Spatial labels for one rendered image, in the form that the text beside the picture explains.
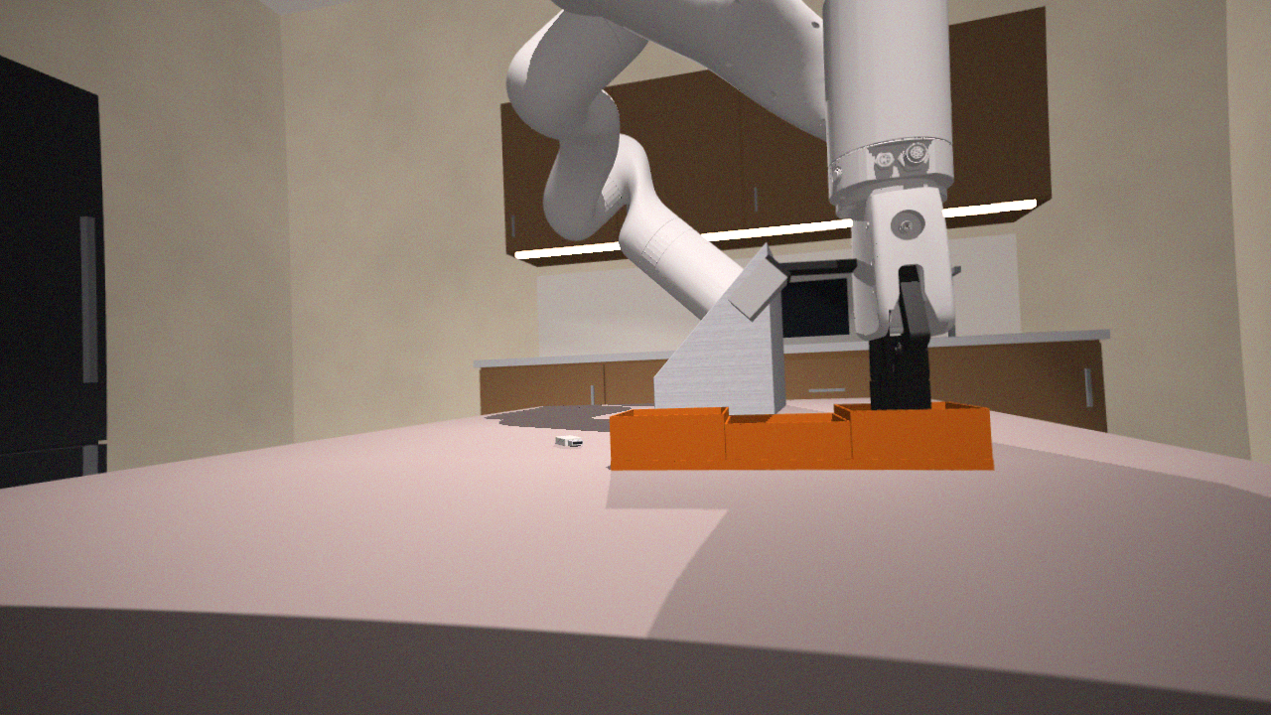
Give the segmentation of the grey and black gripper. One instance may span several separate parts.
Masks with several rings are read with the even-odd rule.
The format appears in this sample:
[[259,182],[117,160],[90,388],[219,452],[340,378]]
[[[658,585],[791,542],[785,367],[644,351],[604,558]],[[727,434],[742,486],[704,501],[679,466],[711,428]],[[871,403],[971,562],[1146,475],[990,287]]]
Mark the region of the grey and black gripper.
[[852,220],[855,331],[871,342],[871,410],[930,410],[927,344],[956,323],[944,201],[944,187],[914,183],[860,192],[836,207],[839,218]]

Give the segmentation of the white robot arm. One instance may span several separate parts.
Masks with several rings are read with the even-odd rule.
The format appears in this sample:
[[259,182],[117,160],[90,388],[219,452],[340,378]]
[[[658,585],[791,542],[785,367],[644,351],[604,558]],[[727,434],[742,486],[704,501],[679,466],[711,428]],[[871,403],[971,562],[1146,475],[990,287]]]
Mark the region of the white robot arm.
[[744,267],[663,206],[647,152],[622,135],[602,91],[648,41],[826,141],[833,207],[860,192],[955,182],[948,0],[824,0],[822,19],[799,0],[552,3],[563,10],[505,76],[513,112],[561,142],[547,220],[578,241],[630,204],[622,253],[698,320]]

